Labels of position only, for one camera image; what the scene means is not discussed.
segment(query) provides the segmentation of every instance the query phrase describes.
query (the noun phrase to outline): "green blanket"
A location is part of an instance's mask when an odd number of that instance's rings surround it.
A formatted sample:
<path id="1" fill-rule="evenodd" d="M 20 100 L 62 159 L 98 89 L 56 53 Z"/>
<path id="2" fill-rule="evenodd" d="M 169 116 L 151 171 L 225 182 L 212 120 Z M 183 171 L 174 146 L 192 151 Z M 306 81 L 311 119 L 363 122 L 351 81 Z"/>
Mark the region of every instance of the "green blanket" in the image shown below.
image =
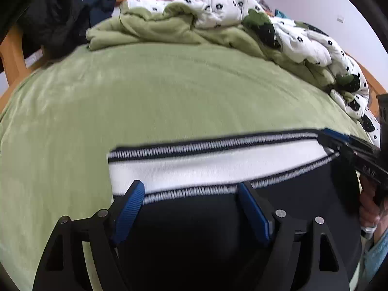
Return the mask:
<path id="1" fill-rule="evenodd" d="M 273 25 L 265 13 L 249 10 L 243 24 L 217 29 L 196 29 L 195 14 L 185 4 L 170 3 L 163 13 L 151 13 L 145 8 L 128 9 L 122 3 L 121 15 L 101 22 L 87 31 L 90 50 L 139 42 L 166 42 L 181 44 L 217 44 L 234 48 L 253 57 L 275 62 L 306 82 L 326 89 L 335 83 L 327 67 L 320 67 L 307 60 L 297 64 L 278 48 L 263 44 L 269 33 L 274 39 Z"/>
<path id="2" fill-rule="evenodd" d="M 117 145 L 323 127 L 367 139 L 327 94 L 257 57 L 209 43 L 81 46 L 30 75 L 0 122 L 0 261 L 20 290 L 60 216 L 109 207 Z"/>

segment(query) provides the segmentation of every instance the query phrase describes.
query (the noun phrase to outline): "metal screw head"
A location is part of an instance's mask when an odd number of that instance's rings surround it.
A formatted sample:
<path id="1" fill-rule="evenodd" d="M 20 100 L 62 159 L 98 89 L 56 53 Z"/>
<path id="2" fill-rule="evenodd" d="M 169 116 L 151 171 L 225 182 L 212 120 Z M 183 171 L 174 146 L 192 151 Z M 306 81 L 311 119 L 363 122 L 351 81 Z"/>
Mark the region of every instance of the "metal screw head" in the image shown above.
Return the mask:
<path id="1" fill-rule="evenodd" d="M 318 224 L 323 224 L 323 223 L 325 223 L 325 220 L 324 220 L 322 217 L 315 217 L 315 221 L 316 221 Z"/>
<path id="2" fill-rule="evenodd" d="M 286 213 L 284 210 L 282 210 L 282 209 L 276 210 L 276 211 L 275 211 L 275 214 L 276 214 L 279 218 L 284 218 L 284 217 L 287 215 L 287 213 Z"/>
<path id="3" fill-rule="evenodd" d="M 97 212 L 98 217 L 103 218 L 108 215 L 108 210 L 107 209 L 101 209 L 100 211 Z"/>
<path id="4" fill-rule="evenodd" d="M 59 218 L 60 224 L 65 224 L 69 220 L 69 217 L 67 215 L 64 215 L 63 217 Z"/>

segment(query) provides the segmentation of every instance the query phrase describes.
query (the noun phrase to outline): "wooden headboard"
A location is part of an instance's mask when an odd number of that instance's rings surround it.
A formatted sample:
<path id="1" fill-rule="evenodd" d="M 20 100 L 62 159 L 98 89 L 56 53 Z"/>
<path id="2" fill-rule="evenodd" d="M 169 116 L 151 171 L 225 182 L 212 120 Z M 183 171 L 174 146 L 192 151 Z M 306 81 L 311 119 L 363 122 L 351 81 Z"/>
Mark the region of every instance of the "wooden headboard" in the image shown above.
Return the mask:
<path id="1" fill-rule="evenodd" d="M 116 1 L 117 4 L 119 4 L 124 0 Z M 47 56 L 45 56 L 44 49 L 42 49 L 43 57 L 40 58 L 32 66 L 27 68 L 24 61 L 22 49 L 22 36 L 22 30 L 15 24 L 11 27 L 5 39 L 0 44 L 0 57 L 3 61 L 3 67 L 9 85 L 8 89 L 0 97 L 0 112 L 4 109 L 16 86 L 25 77 L 30 75 L 34 70 L 41 67 L 47 61 Z M 383 86 L 381 86 L 381 84 L 373 77 L 371 73 L 369 73 L 367 69 L 365 69 L 363 65 L 361 65 L 360 63 L 358 64 L 360 65 L 360 68 L 363 74 L 365 75 L 371 93 L 368 104 L 369 109 L 376 117 L 378 117 L 379 105 L 376 96 L 380 94 L 385 94 L 387 93 L 387 91 L 385 91 Z"/>

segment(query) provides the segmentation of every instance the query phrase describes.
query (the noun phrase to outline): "dark jacket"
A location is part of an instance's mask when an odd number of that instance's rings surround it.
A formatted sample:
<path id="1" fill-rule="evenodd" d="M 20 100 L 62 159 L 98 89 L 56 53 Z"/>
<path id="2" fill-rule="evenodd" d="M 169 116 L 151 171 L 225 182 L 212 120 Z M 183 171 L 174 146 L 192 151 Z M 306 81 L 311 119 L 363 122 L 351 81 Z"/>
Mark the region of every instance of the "dark jacket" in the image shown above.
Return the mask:
<path id="1" fill-rule="evenodd" d="M 59 58 L 87 43 L 89 8 L 82 0 L 34 0 L 18 23 L 51 58 Z"/>
<path id="2" fill-rule="evenodd" d="M 89 7 L 90 27 L 110 18 L 116 0 L 82 0 Z"/>

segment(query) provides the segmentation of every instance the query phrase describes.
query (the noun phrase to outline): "finger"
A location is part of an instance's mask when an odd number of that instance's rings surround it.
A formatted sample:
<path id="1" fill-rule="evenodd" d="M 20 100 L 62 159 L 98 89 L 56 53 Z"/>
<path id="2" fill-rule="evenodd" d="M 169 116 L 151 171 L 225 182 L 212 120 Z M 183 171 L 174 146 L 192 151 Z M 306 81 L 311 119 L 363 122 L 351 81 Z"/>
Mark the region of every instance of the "finger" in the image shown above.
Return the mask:
<path id="1" fill-rule="evenodd" d="M 374 203 L 373 198 L 364 191 L 360 194 L 360 202 L 369 213 L 375 216 L 380 214 L 380 208 Z"/>
<path id="2" fill-rule="evenodd" d="M 365 175 L 360 176 L 360 183 L 362 186 L 362 190 L 365 190 L 369 196 L 372 198 L 376 193 L 376 184 L 372 180 L 368 179 Z"/>
<path id="3" fill-rule="evenodd" d="M 360 206 L 360 217 L 362 217 L 364 220 L 370 222 L 370 223 L 379 223 L 380 216 L 379 215 L 373 215 L 369 211 L 367 211 L 363 206 Z"/>
<path id="4" fill-rule="evenodd" d="M 375 224 L 374 223 L 371 223 L 367 220 L 365 220 L 364 218 L 360 217 L 360 224 L 362 226 L 365 226 L 365 227 L 375 227 Z"/>

